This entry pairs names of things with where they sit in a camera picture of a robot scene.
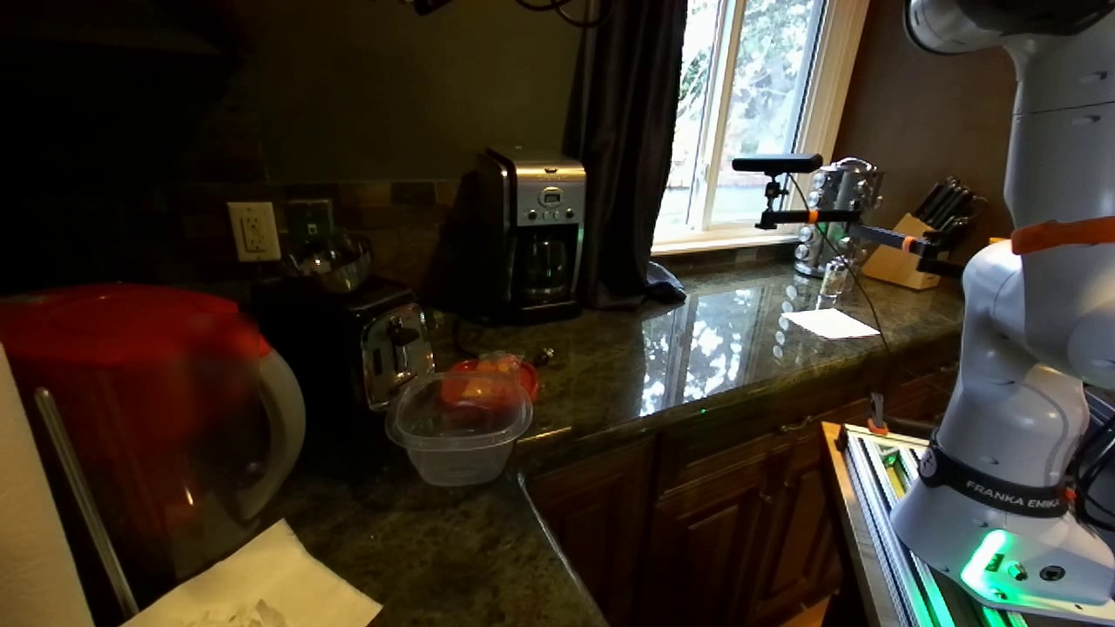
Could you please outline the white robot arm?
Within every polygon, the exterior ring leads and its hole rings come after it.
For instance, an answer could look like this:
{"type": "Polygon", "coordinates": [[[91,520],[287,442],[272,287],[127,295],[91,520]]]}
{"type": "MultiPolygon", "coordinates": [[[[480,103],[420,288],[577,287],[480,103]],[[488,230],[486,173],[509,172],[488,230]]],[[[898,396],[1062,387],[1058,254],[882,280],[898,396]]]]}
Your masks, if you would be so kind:
{"type": "Polygon", "coordinates": [[[1069,467],[1115,387],[1115,2],[905,0],[905,31],[1010,57],[1013,230],[962,270],[960,381],[891,529],[991,606],[1106,625],[1115,551],[1069,467]]]}

